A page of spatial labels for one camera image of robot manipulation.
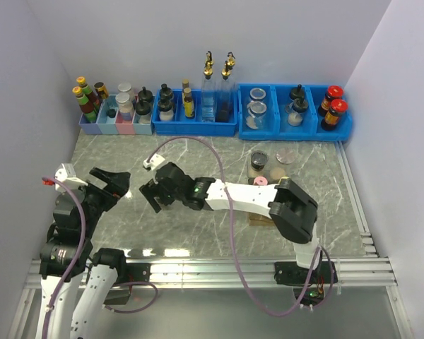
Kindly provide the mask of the pink lid spice jar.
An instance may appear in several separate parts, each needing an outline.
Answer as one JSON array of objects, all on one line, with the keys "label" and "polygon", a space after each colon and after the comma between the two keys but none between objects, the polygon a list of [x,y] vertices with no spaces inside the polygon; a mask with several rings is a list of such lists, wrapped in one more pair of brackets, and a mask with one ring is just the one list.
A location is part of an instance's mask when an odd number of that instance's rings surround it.
[{"label": "pink lid spice jar", "polygon": [[255,186],[266,186],[268,184],[268,180],[266,177],[258,176],[254,179],[253,185]]}]

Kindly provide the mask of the silver lid spice jar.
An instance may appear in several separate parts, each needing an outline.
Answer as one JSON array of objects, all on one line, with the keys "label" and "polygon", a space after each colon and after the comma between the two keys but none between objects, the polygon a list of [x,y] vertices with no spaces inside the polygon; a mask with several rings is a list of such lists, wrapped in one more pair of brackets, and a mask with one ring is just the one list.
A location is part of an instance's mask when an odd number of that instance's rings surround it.
[{"label": "silver lid spice jar", "polygon": [[296,158],[296,153],[292,149],[282,148],[276,152],[276,164],[270,171],[272,180],[279,180],[287,175],[286,168],[292,164]]}]

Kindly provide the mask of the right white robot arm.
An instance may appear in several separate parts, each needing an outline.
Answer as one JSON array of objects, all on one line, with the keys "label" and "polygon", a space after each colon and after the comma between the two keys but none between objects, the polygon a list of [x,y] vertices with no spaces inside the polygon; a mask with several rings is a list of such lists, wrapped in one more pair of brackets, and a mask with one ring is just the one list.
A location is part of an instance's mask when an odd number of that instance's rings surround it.
[{"label": "right white robot arm", "polygon": [[270,218],[281,236],[293,243],[297,273],[312,282],[322,273],[316,233],[317,202],[292,179],[262,186],[225,183],[211,177],[191,178],[173,162],[144,161],[154,171],[152,180],[140,192],[155,212],[175,201],[192,210],[234,210]]}]

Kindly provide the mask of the purple storage bin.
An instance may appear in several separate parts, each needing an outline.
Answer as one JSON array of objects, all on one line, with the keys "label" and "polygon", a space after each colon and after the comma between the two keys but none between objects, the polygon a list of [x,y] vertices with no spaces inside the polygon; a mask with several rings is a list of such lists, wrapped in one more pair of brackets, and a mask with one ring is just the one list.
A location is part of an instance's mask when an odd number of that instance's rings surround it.
[{"label": "purple storage bin", "polygon": [[102,131],[100,130],[98,124],[96,122],[89,122],[84,114],[81,115],[78,125],[80,126],[81,130],[87,135],[95,136],[102,134]]}]

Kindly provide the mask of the front silver lid jar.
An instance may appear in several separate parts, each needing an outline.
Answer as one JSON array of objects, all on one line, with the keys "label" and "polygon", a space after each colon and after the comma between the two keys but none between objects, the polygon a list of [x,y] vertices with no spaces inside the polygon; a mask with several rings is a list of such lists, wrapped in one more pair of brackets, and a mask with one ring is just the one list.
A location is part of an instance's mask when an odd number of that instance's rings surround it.
[{"label": "front silver lid jar", "polygon": [[128,93],[119,93],[115,97],[119,113],[124,121],[132,121],[135,109]]}]

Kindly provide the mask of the front black pourer jar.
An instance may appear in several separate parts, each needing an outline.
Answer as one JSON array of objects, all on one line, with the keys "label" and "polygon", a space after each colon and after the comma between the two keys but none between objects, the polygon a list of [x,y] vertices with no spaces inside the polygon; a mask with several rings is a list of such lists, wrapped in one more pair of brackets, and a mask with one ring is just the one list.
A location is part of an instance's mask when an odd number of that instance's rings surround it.
[{"label": "front black pourer jar", "polygon": [[152,105],[145,100],[139,100],[135,106],[136,121],[138,124],[150,124]]}]

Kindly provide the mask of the front black top shaker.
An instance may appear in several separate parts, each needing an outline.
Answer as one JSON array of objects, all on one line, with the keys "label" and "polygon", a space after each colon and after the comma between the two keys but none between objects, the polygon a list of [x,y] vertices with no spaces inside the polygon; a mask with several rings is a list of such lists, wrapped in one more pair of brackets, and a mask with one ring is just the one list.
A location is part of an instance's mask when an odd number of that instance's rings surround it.
[{"label": "front black top shaker", "polygon": [[174,118],[174,109],[172,100],[162,97],[158,101],[159,119],[161,121],[172,121]]}]

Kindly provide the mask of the red sauce bottle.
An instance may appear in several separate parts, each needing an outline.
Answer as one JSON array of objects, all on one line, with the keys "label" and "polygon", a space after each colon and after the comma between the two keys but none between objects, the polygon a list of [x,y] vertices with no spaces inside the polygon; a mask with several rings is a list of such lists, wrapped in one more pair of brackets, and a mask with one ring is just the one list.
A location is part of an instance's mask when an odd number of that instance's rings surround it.
[{"label": "red sauce bottle", "polygon": [[100,109],[100,100],[98,96],[93,92],[92,88],[86,82],[86,78],[83,76],[79,76],[76,79],[78,86],[81,88],[83,93],[89,99],[90,102],[93,103],[94,108],[98,111]]},{"label": "red sauce bottle", "polygon": [[89,123],[95,123],[97,119],[97,110],[94,104],[88,99],[79,86],[74,87],[72,93],[76,96],[78,105],[86,120]]}]

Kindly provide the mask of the front cork yellow bottle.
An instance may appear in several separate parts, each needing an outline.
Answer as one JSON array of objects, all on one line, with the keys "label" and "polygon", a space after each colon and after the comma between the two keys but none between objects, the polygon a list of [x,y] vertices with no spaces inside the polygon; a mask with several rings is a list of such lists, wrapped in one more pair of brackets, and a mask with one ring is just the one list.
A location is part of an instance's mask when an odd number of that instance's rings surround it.
[{"label": "front cork yellow bottle", "polygon": [[184,105],[184,114],[188,119],[193,119],[195,117],[194,111],[194,100],[192,96],[192,90],[190,88],[183,89],[183,105]]}]

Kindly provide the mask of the rear black top shaker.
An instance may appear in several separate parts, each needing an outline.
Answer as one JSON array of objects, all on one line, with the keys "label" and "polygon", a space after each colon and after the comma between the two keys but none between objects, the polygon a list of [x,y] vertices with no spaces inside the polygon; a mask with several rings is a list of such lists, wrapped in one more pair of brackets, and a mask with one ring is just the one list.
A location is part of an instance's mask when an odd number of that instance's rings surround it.
[{"label": "rear black top shaker", "polygon": [[163,83],[160,87],[160,100],[169,100],[172,101],[174,98],[174,93],[170,87],[167,86],[166,83]]}]

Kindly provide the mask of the rear cork bottle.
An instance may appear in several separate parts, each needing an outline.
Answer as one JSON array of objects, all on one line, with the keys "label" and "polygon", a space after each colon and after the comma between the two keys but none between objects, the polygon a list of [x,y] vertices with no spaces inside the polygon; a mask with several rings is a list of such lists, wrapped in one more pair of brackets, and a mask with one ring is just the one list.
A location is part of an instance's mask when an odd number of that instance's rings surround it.
[{"label": "rear cork bottle", "polygon": [[182,80],[182,93],[185,94],[185,91],[190,91],[189,80],[186,78]]}]

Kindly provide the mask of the front clear glass jar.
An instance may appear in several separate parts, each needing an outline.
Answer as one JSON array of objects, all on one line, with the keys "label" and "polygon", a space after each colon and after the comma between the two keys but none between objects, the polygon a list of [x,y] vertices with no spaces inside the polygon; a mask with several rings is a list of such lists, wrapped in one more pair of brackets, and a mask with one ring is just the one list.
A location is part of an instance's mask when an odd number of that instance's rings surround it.
[{"label": "front clear glass jar", "polygon": [[267,106],[262,101],[251,101],[247,105],[246,125],[253,130],[263,130],[266,128]]}]

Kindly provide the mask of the clear glass jar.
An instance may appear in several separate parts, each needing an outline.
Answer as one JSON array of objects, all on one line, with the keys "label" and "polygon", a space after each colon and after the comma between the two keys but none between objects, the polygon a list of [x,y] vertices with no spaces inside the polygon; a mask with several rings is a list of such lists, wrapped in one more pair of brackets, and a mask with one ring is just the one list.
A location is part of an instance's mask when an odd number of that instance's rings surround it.
[{"label": "clear glass jar", "polygon": [[266,91],[263,88],[255,87],[249,92],[250,102],[264,102],[266,99]]},{"label": "clear glass jar", "polygon": [[262,101],[251,101],[247,105],[246,125],[253,130],[263,130],[266,128],[267,106]]}]

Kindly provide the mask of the rear clear glass jar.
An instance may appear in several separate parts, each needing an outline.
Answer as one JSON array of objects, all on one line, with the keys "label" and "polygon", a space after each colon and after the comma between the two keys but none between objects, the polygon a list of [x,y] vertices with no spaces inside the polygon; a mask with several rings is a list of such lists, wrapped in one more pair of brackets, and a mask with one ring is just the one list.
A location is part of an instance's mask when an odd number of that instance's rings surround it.
[{"label": "rear clear glass jar", "polygon": [[263,88],[255,87],[249,92],[250,102],[264,102],[266,99],[266,91]]}]

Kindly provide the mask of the rear black lid jar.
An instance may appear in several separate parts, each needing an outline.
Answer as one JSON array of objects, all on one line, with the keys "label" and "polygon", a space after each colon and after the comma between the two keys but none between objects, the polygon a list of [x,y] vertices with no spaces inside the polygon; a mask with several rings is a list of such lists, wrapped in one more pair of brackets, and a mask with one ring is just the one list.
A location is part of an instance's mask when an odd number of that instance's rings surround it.
[{"label": "rear black lid jar", "polygon": [[289,92],[289,98],[292,101],[295,101],[296,99],[304,100],[306,98],[305,89],[301,84],[298,84],[294,88],[292,88]]}]

